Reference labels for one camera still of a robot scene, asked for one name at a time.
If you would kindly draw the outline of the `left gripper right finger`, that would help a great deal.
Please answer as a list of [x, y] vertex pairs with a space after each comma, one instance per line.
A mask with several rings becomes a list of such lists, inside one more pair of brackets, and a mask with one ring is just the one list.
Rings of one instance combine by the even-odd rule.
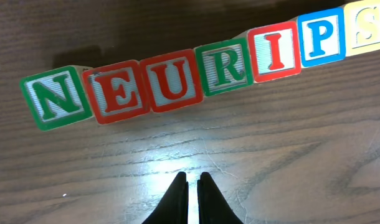
[[197, 181], [197, 198], [200, 224], [243, 224], [208, 172]]

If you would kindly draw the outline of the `red U block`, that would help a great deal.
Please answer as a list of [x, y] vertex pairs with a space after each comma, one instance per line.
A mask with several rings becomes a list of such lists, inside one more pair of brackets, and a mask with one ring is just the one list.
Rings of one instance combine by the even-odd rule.
[[153, 112], [164, 113], [203, 101], [199, 70], [192, 49], [143, 59], [140, 68]]

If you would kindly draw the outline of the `yellow block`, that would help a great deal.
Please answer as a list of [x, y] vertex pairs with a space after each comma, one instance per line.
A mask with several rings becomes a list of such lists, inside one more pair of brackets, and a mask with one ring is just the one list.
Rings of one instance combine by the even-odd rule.
[[380, 50], [380, 0], [365, 0], [343, 6], [346, 56]]

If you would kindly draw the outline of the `blue P block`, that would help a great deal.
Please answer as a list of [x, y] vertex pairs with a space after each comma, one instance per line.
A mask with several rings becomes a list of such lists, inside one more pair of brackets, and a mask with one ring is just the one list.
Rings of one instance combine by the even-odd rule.
[[302, 67], [345, 59], [344, 10], [340, 7], [297, 17]]

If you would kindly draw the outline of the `green N block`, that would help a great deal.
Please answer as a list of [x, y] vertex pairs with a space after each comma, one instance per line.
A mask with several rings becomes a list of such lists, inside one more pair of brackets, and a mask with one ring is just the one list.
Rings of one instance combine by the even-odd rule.
[[90, 67], [68, 65], [21, 79], [20, 88], [42, 131], [61, 128], [93, 116], [82, 85]]

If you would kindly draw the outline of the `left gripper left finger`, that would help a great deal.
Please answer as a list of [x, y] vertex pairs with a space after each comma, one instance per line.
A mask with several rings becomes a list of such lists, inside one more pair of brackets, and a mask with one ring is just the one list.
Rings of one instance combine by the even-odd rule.
[[178, 172], [152, 213], [142, 224], [188, 224], [189, 183]]

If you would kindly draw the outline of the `green R block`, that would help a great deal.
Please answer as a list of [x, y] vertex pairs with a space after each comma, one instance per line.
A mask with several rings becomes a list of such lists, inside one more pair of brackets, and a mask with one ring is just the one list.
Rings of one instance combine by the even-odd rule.
[[205, 96], [214, 96], [254, 84], [245, 38], [201, 45], [194, 49]]

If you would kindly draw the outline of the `red I block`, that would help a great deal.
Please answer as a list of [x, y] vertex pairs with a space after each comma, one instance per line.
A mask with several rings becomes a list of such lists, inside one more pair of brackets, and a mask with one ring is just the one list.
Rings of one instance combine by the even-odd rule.
[[302, 71], [300, 41], [295, 21], [285, 21], [246, 30], [245, 38], [255, 83], [298, 75]]

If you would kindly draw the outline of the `red E block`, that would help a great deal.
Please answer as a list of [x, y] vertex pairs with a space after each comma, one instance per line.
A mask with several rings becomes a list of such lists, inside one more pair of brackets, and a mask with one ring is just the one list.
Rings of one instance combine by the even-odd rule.
[[82, 79], [99, 124], [123, 121], [151, 111], [137, 60], [86, 70]]

